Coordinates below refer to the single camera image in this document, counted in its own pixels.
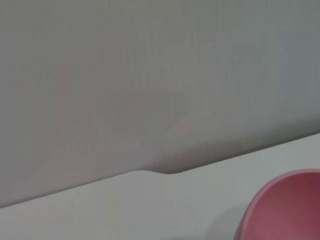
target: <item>white tabletop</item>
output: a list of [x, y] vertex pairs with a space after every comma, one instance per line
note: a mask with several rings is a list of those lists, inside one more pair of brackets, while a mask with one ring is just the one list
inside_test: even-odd
[[178, 174], [129, 172], [0, 209], [0, 239], [232, 240], [266, 182], [319, 156], [317, 134]]

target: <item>curved edge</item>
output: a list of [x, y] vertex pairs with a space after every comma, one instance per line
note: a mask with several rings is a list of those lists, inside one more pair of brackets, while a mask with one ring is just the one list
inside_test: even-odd
[[307, 174], [307, 173], [320, 173], [320, 169], [319, 168], [306, 168], [306, 169], [293, 170], [293, 171], [283, 173], [283, 174], [273, 178], [269, 182], [267, 182], [255, 194], [255, 196], [253, 197], [253, 199], [249, 203], [246, 211], [244, 212], [243, 218], [242, 218], [241, 222], [239, 223], [239, 227], [238, 227], [238, 230], [234, 236], [234, 240], [245, 240], [245, 233], [246, 233], [246, 229], [248, 227], [248, 222], [249, 222], [249, 219], [252, 215], [252, 212], [253, 212], [255, 206], [257, 205], [257, 202], [259, 201], [259, 199], [265, 194], [265, 192], [268, 189], [270, 189], [270, 187], [272, 187], [273, 185], [275, 185], [276, 183], [280, 182], [283, 179], [289, 178], [294, 175]]

